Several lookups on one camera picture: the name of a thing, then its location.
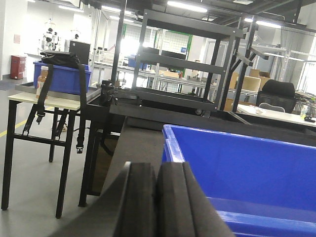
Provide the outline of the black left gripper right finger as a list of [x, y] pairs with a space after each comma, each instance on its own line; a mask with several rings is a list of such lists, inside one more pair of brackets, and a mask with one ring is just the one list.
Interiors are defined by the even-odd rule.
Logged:
[[233, 237], [187, 162], [165, 162], [157, 184], [159, 237]]

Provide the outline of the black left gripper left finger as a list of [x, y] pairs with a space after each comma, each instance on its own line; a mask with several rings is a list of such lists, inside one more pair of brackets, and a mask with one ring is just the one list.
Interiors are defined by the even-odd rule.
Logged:
[[53, 237], [154, 237], [156, 177], [150, 163], [126, 162], [106, 191]]

